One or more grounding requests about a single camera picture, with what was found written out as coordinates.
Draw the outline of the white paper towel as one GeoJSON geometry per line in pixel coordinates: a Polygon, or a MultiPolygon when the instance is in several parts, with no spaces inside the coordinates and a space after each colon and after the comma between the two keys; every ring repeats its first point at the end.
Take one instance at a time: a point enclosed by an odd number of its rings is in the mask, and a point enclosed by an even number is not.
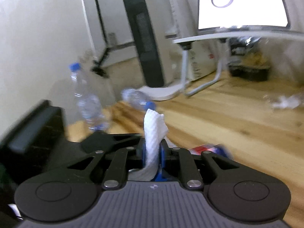
{"type": "Polygon", "coordinates": [[[148,109],[144,116],[145,160],[144,167],[132,171],[129,181],[151,181],[155,178],[159,167],[160,143],[166,137],[168,127],[164,115],[148,109]]]}

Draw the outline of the blue drink can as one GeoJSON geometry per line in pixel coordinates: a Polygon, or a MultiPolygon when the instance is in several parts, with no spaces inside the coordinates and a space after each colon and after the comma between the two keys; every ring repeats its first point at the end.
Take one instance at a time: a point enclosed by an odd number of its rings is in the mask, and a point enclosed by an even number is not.
{"type": "Polygon", "coordinates": [[[204,144],[198,147],[195,147],[193,149],[189,149],[190,153],[193,155],[201,155],[203,151],[210,151],[213,153],[216,153],[218,155],[221,155],[223,157],[233,159],[232,154],[229,152],[229,150],[221,144],[214,145],[214,144],[204,144]]]}

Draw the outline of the lying clear bottle blue cap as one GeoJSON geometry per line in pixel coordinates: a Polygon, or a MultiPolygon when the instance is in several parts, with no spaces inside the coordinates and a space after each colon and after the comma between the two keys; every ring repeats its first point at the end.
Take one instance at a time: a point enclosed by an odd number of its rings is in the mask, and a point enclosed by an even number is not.
{"type": "Polygon", "coordinates": [[[156,104],[145,93],[137,89],[124,89],[121,91],[122,100],[131,107],[140,111],[156,110],[156,104]]]}

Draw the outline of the white heater base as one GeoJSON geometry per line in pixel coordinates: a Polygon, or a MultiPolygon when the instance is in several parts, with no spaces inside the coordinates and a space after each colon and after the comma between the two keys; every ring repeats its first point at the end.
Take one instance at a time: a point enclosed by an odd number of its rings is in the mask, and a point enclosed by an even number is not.
{"type": "Polygon", "coordinates": [[[145,95],[147,95],[152,101],[166,101],[175,98],[182,92],[183,85],[180,80],[171,83],[167,87],[151,88],[143,86],[138,89],[145,95]]]}

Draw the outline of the upright clear water bottle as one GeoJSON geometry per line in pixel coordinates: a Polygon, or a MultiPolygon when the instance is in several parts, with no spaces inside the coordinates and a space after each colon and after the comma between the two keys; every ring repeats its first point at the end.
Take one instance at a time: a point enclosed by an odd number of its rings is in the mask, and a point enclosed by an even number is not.
{"type": "Polygon", "coordinates": [[[99,97],[92,89],[86,72],[80,63],[70,64],[71,79],[74,83],[74,96],[81,117],[91,131],[107,131],[109,120],[103,113],[99,97]]]}

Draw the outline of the black tower heater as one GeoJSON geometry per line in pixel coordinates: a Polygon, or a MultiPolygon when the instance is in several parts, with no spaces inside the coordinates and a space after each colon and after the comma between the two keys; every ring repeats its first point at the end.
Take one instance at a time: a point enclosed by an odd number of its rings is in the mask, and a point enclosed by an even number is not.
{"type": "Polygon", "coordinates": [[[173,70],[166,32],[174,28],[169,0],[123,0],[145,83],[162,88],[172,83],[173,70]]]}

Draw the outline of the black tripod stand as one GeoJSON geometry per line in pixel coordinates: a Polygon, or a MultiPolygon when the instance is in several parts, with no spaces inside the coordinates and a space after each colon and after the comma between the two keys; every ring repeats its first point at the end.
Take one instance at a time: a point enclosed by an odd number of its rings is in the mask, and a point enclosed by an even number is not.
{"type": "Polygon", "coordinates": [[[106,67],[109,67],[110,65],[113,65],[121,61],[126,61],[135,58],[137,56],[137,53],[135,50],[134,42],[128,42],[122,45],[110,46],[110,42],[107,38],[105,25],[101,15],[101,8],[99,5],[99,1],[94,0],[94,2],[96,5],[99,25],[101,28],[101,35],[105,42],[105,49],[103,50],[101,57],[99,57],[98,60],[93,61],[94,63],[91,68],[91,71],[94,72],[96,75],[108,79],[109,75],[105,71],[106,67]]]}

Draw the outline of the beige paper bag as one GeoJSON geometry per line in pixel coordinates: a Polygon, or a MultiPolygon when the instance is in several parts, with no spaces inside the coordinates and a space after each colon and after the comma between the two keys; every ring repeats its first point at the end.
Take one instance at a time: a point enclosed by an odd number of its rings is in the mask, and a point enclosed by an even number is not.
{"type": "Polygon", "coordinates": [[[189,50],[187,78],[190,81],[201,79],[217,70],[215,50],[207,41],[195,41],[189,50]]]}

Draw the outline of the white folding lap table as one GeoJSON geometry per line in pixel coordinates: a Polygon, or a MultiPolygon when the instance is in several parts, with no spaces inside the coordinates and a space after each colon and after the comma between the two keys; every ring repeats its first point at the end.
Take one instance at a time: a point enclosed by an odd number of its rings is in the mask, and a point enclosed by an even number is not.
{"type": "Polygon", "coordinates": [[[214,33],[198,35],[198,36],[190,36],[187,38],[181,38],[173,40],[174,44],[178,44],[182,48],[182,67],[181,67],[181,76],[180,81],[182,84],[182,93],[186,97],[191,97],[197,94],[200,91],[205,90],[206,88],[217,83],[221,77],[223,64],[227,62],[227,57],[223,56],[217,63],[216,75],[212,81],[209,81],[205,84],[200,85],[199,87],[193,89],[190,92],[186,92],[186,78],[188,73],[188,62],[189,62],[189,51],[192,48],[192,43],[195,41],[203,41],[203,40],[212,40],[212,39],[220,39],[227,40],[228,38],[238,38],[242,36],[253,36],[258,38],[271,38],[271,39],[282,39],[282,40],[291,40],[291,41],[300,41],[303,42],[303,33],[291,30],[249,30],[249,29],[223,29],[217,30],[214,33]]]}

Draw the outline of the black labelled plastic package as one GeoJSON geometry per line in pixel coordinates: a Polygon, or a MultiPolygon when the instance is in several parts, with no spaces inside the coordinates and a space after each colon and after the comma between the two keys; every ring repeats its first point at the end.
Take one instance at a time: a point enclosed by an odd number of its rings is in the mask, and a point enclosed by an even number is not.
{"type": "Polygon", "coordinates": [[[230,54],[232,56],[245,56],[253,48],[257,47],[260,38],[252,36],[242,36],[229,39],[230,54]]]}

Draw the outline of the crumpled clear plastic wrapper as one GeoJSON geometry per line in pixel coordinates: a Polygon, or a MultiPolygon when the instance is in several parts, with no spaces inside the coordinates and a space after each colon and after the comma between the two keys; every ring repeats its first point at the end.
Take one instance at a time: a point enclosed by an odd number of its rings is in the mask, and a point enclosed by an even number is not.
{"type": "Polygon", "coordinates": [[[269,96],[265,95],[264,99],[270,105],[273,110],[283,109],[297,109],[303,108],[303,93],[293,94],[291,96],[277,95],[269,96]]]}

